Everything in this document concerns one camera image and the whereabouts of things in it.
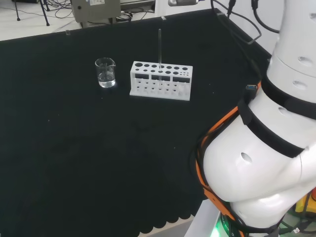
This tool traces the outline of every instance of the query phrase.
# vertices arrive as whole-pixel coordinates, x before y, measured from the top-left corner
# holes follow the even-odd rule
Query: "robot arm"
[[[316,1],[285,0],[262,87],[205,149],[205,181],[249,227],[278,224],[316,187],[315,42]]]

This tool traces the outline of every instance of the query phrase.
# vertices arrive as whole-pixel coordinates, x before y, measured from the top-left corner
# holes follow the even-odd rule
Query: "green light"
[[[218,229],[216,227],[213,229],[210,237],[219,237],[219,232],[218,232]]]

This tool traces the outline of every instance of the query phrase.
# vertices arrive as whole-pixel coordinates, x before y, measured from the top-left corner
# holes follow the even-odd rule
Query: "cable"
[[[141,18],[141,20],[143,20],[143,18],[146,16],[147,13],[148,13],[148,11],[146,11],[146,13],[143,15],[143,17]]]
[[[222,23],[222,25],[228,29],[228,31],[231,33],[232,39],[234,40],[235,44],[238,46],[238,48],[240,49],[242,55],[245,57],[247,63],[249,64],[249,67],[252,69],[252,71],[258,76],[259,80],[262,79],[262,74],[260,72],[260,68],[258,66],[258,64],[248,56],[247,52],[243,49],[243,47],[241,46],[241,44],[236,40],[236,38],[234,36],[236,36],[239,40],[241,40],[242,42],[246,43],[247,45],[251,45],[253,44],[259,37],[261,37],[262,33],[260,31],[260,29],[248,18],[245,17],[245,19],[250,22],[253,26],[255,26],[255,28],[258,30],[259,32],[259,36],[256,37],[255,39],[253,39],[250,42],[247,42],[245,40],[243,40],[237,33],[235,33],[234,31],[231,30],[230,26],[229,26],[229,19],[228,19],[228,25],[226,25],[221,18],[217,15],[217,13],[215,12],[215,8],[214,8],[214,1],[218,4],[220,4],[222,7],[224,7],[225,9],[228,9],[227,7],[225,7],[224,5],[222,5],[219,1],[217,0],[210,0],[211,1],[211,7],[212,7],[212,12],[215,14],[215,16],[217,17],[217,19]]]
[[[211,5],[212,5],[212,6],[214,6],[213,1],[216,2],[217,4],[219,4],[220,6],[222,6],[223,8],[225,8],[227,11],[229,10],[226,6],[224,6],[221,2],[219,2],[219,1],[217,1],[217,0],[211,0]],[[260,38],[260,37],[262,36],[261,30],[259,29],[259,27],[258,27],[255,23],[253,23],[251,20],[249,20],[247,17],[245,17],[245,16],[243,16],[243,15],[240,15],[240,14],[238,14],[238,13],[235,13],[235,12],[233,12],[233,11],[231,11],[231,14],[236,15],[236,16],[239,16],[239,17],[241,17],[242,19],[245,19],[246,21],[248,21],[251,25],[253,25],[253,26],[256,28],[256,30],[257,30],[258,33],[259,33],[259,36],[257,36],[256,38],[254,38],[254,39],[251,40],[250,42],[247,42],[247,41],[245,41],[244,39],[242,39],[238,34],[236,34],[235,32],[233,32],[233,34],[234,34],[239,40],[241,40],[242,42],[244,42],[244,43],[250,45],[250,44],[253,44],[258,38]]]
[[[0,8],[15,11],[15,9],[7,8],[7,7],[0,7]],[[26,14],[33,14],[33,15],[37,15],[37,16],[44,16],[44,15],[40,15],[40,14],[37,14],[37,13],[25,12],[25,11],[22,11],[22,10],[18,10],[18,11],[24,12],[24,13],[26,13]]]
[[[309,193],[307,194],[307,197],[306,197],[306,200],[305,200],[305,204],[304,204],[304,209],[303,209],[303,212],[302,212],[302,217],[304,217],[305,214],[306,214],[306,210],[307,210],[307,206],[308,206],[308,201],[309,201],[311,195],[312,195],[312,192],[309,192]],[[302,217],[300,218],[300,221],[299,221],[295,226],[290,226],[289,224],[287,224],[287,223],[285,223],[285,222],[282,222],[282,224],[284,224],[284,225],[287,226],[288,228],[282,228],[282,229],[280,229],[279,234],[280,234],[280,235],[283,235],[283,234],[286,234],[286,233],[290,233],[290,232],[292,232],[294,229],[299,228],[301,224],[306,224],[308,221],[307,221],[307,222],[303,222],[303,218],[302,218]],[[300,232],[305,231],[305,229],[307,228],[307,226],[304,227],[304,228],[302,228],[303,230],[300,230]]]
[[[271,31],[273,33],[277,33],[279,34],[280,31],[275,30],[269,26],[267,26],[265,23],[263,23],[263,21],[260,19],[260,17],[258,16],[257,13],[257,8],[258,8],[258,2],[259,0],[251,0],[251,6],[252,6],[252,10],[253,10],[253,14],[255,15],[256,20],[258,21],[258,23],[265,29],[267,29],[268,31]]]

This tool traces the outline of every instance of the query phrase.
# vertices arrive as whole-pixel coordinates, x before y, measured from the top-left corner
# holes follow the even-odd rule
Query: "black cloth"
[[[195,215],[198,136],[258,82],[210,10],[0,42],[0,233],[136,237]],[[190,102],[130,97],[133,61],[193,66]],[[262,71],[269,54],[247,49]],[[94,62],[116,62],[102,89]]]

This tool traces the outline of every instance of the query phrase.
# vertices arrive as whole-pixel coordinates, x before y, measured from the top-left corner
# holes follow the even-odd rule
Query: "test tube rack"
[[[130,70],[130,95],[190,100],[192,66],[134,61]]]

